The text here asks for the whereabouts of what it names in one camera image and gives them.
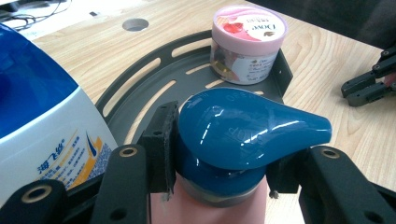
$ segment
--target dove jar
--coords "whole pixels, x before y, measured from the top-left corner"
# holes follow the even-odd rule
[[[286,22],[268,8],[221,8],[213,18],[211,67],[234,84],[261,82],[269,76],[287,30]]]

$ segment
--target wood grain surface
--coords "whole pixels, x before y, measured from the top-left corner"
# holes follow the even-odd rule
[[[132,63],[150,51],[185,35],[211,29],[221,7],[245,1],[135,1],[131,8],[35,40],[96,102]],[[332,123],[331,147],[339,148],[365,176],[396,190],[396,98],[350,107],[341,85],[371,69],[380,49],[282,15],[289,32],[282,46],[294,78],[284,96],[286,105],[312,112]],[[122,24],[142,18],[149,27],[128,32]],[[269,199],[266,223],[304,223],[296,195]]]

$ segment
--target bottle label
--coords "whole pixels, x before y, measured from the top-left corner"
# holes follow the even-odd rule
[[[110,154],[111,148],[100,137],[75,131],[53,146],[48,157],[37,165],[37,179],[60,180],[71,189],[102,174]]]
[[[269,76],[277,52],[265,56],[247,56],[227,50],[212,41],[210,62],[221,79],[235,84],[248,85],[263,81]]]

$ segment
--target blue pump cap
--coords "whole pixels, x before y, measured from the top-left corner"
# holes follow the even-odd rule
[[[47,112],[78,84],[44,51],[0,23],[0,138]]]
[[[332,125],[321,116],[232,88],[192,96],[178,128],[196,158],[229,170],[263,167],[332,137]]]

